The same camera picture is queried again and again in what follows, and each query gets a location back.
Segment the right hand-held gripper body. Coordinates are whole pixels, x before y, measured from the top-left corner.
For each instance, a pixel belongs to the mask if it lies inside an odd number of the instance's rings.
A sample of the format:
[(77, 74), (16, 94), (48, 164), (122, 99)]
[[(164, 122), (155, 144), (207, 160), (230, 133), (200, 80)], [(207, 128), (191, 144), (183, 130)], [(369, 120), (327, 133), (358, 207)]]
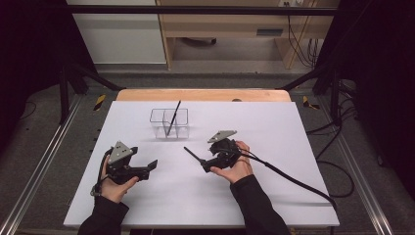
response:
[(236, 133), (236, 130), (218, 130), (209, 138), (208, 142), (211, 146), (208, 150), (214, 155), (214, 159), (207, 162), (208, 166), (226, 168), (233, 166), (240, 158), (241, 152), (236, 145), (236, 141), (229, 139), (230, 136)]

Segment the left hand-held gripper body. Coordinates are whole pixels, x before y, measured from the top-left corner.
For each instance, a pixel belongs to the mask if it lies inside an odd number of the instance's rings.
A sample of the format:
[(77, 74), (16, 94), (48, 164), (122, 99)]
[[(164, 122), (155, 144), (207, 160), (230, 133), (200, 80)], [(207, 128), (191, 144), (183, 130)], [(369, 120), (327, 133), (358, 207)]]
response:
[(116, 184), (121, 185), (130, 178), (137, 176), (140, 180), (148, 180), (150, 172), (145, 166), (132, 167), (129, 165), (132, 158), (129, 147), (120, 141), (115, 143), (107, 164), (107, 175)]

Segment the clear plastic organizer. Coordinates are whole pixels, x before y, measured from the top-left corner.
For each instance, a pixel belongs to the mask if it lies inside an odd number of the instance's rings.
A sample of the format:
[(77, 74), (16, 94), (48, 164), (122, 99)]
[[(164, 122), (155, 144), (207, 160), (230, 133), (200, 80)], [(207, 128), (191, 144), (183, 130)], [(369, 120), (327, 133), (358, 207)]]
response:
[(158, 139), (187, 139), (189, 137), (190, 127), (187, 109), (178, 109), (174, 125), (169, 136), (166, 136), (174, 110), (152, 109), (150, 123)]

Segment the person's right hand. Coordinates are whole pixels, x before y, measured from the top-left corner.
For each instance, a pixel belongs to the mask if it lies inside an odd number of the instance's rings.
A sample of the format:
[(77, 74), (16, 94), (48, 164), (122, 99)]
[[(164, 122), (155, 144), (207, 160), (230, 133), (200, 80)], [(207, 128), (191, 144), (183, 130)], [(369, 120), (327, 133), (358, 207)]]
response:
[(230, 169), (221, 169), (216, 166), (212, 166), (210, 168), (211, 172), (225, 178), (231, 184), (236, 183), (240, 179), (252, 175), (254, 173), (250, 160), (247, 158), (247, 154), (250, 151), (250, 147), (243, 141), (237, 141), (236, 145), (241, 150), (242, 156), (235, 162), (235, 164)]

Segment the person's left hand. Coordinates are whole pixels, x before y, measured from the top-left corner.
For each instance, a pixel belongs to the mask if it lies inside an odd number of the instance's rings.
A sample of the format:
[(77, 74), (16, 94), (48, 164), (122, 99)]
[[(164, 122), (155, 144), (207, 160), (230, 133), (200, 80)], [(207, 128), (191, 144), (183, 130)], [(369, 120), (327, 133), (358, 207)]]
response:
[(119, 204), (127, 191), (138, 182), (139, 178), (134, 176), (121, 185), (114, 183), (110, 178), (107, 177), (108, 161), (109, 158), (106, 158), (102, 169), (101, 195), (104, 198)]

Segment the white table mat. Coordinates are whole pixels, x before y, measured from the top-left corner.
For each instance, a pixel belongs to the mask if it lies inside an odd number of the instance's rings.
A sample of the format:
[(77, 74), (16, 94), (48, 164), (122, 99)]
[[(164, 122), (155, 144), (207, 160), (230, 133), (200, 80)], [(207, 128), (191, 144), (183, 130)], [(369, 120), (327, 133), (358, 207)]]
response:
[(131, 163), (158, 166), (148, 180), (124, 196), (129, 211), (124, 225), (135, 228), (239, 227), (244, 221), (228, 182), (205, 172), (187, 153), (209, 159), (208, 139), (218, 130), (236, 130), (258, 156), (254, 174), (272, 206), (293, 227), (336, 226), (338, 216), (327, 192), (297, 106), (293, 102), (181, 102), (188, 110), (190, 132), (183, 140), (161, 140), (150, 123), (152, 109), (177, 102), (112, 103), (69, 207), (64, 224), (79, 226), (92, 212), (90, 195), (105, 152), (115, 142), (138, 147)]

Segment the yellow black tape strip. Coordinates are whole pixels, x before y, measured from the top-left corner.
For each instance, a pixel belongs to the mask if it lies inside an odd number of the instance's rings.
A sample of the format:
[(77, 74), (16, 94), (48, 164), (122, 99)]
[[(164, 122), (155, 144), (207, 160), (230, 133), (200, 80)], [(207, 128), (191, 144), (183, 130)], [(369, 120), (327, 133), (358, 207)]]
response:
[(320, 106), (310, 104), (309, 101), (308, 101), (308, 98), (306, 96), (302, 96), (302, 103), (303, 103), (303, 106), (306, 107), (306, 108), (310, 108), (310, 109), (313, 109), (313, 110), (320, 110)]
[(93, 108), (93, 111), (99, 111), (100, 108), (102, 107), (105, 99), (106, 99), (106, 95), (105, 94), (100, 95), (98, 97), (97, 101), (96, 101), (96, 104), (95, 104), (95, 106)]

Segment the wooden table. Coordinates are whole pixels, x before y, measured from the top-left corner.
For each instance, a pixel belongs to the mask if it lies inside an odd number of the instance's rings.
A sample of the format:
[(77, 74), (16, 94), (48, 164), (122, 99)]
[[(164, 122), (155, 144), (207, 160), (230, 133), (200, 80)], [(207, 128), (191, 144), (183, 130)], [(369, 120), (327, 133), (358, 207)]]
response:
[(117, 101), (236, 101), (291, 102), (289, 93), (275, 89), (124, 89)]

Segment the white cabinet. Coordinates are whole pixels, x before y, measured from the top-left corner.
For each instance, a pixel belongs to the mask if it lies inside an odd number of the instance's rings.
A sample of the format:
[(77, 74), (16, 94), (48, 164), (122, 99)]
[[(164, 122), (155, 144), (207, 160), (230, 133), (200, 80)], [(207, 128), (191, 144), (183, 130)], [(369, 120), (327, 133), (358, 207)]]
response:
[(73, 14), (96, 65), (165, 64), (159, 16)]

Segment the light wooden desk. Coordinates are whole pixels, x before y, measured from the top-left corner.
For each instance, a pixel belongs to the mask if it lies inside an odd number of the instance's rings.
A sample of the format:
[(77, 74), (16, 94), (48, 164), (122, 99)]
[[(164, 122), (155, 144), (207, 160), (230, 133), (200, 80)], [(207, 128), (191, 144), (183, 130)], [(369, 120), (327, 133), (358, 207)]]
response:
[[(159, 6), (279, 7), (280, 0), (156, 0)], [(337, 8), (340, 0), (304, 0), (303, 8)], [(168, 15), (161, 14), (166, 38), (271, 38), (286, 69), (300, 57), (307, 38), (323, 40), (331, 16)]]

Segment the dark curtain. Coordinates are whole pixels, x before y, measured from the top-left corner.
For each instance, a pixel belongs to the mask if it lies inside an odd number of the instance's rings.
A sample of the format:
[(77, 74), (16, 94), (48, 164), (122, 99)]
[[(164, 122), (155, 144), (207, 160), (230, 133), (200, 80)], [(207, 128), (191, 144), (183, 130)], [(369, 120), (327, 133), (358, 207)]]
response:
[(378, 153), (415, 200), (415, 0), (340, 0), (318, 62), (352, 28), (338, 75), (356, 84), (356, 108)]
[(64, 64), (91, 71), (72, 14), (47, 10), (67, 0), (0, 0), (0, 154), (12, 141), (29, 96), (59, 83)]

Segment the white power strip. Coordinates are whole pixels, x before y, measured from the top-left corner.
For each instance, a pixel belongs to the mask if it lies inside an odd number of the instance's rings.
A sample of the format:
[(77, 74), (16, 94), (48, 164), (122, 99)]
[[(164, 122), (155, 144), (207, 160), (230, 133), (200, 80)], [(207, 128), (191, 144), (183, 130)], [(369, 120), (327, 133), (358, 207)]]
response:
[(280, 0), (278, 3), (279, 7), (299, 7), (302, 8), (306, 4), (304, 0)]

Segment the aluminium floor rail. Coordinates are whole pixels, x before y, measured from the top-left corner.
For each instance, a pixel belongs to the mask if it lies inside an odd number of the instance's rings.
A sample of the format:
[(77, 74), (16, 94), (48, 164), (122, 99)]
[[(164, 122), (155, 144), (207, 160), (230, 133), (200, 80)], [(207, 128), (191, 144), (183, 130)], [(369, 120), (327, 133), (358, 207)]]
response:
[[(334, 118), (329, 111), (330, 105), (324, 97), (318, 97), (317, 101), (321, 105), (321, 110), (328, 121), (339, 120), (344, 122), (348, 118), (356, 115), (356, 110), (348, 102), (336, 105), (335, 113), (339, 117)], [(376, 231), (377, 235), (393, 235), (392, 227), (383, 212), (381, 205), (376, 198), (367, 178), (365, 177), (361, 167), (358, 165), (351, 148), (346, 142), (342, 130), (339, 127), (333, 127), (334, 143), (340, 152), (341, 159), (344, 162), (346, 172), (350, 175), (351, 181), (354, 183), (354, 193), (357, 193), (367, 215)]]
[(75, 117), (79, 105), (83, 97), (81, 95), (75, 95), (69, 106), (69, 114), (64, 121), (58, 125), (52, 139), (48, 143), (47, 148), (42, 154), (36, 168), (32, 172), (30, 178), (25, 184), (22, 193), (18, 197), (13, 209), (8, 216), (3, 220), (0, 226), (0, 235), (14, 235), (18, 230), (18, 227), (25, 215), (28, 207), (30, 206), (34, 195), (36, 194), (39, 185), (41, 184), (52, 160), (54, 160), (69, 127)]

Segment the black metal frame leg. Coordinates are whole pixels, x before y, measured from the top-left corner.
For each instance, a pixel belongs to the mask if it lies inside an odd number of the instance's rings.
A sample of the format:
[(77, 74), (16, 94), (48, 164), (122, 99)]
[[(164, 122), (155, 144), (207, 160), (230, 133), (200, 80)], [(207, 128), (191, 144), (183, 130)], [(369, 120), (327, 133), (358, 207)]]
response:
[(316, 78), (316, 81), (312, 87), (312, 92), (315, 95), (324, 94), (328, 88), (331, 88), (330, 92), (330, 118), (336, 126), (341, 125), (341, 116), (339, 108), (339, 93), (340, 93), (340, 79), (338, 70), (334, 66), (330, 66), (328, 63), (317, 67), (316, 69), (306, 73), (300, 78), (283, 85), (280, 90), (291, 91), (297, 86), (309, 81), (312, 78)]
[(69, 117), (69, 85), (71, 85), (76, 94), (85, 94), (88, 91), (88, 85), (84, 77), (89, 77), (113, 91), (123, 90), (123, 87), (104, 79), (96, 71), (89, 70), (78, 64), (63, 66), (59, 74), (61, 101), (60, 124), (63, 124)]

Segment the black metal frame bar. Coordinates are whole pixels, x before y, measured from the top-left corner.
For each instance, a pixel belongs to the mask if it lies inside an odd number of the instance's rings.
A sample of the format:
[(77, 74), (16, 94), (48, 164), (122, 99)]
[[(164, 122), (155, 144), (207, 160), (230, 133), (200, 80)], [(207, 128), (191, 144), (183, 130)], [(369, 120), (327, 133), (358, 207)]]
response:
[(333, 8), (230, 7), (230, 6), (118, 6), (68, 5), (73, 14), (168, 14), (168, 15), (261, 15), (261, 16), (335, 16)]

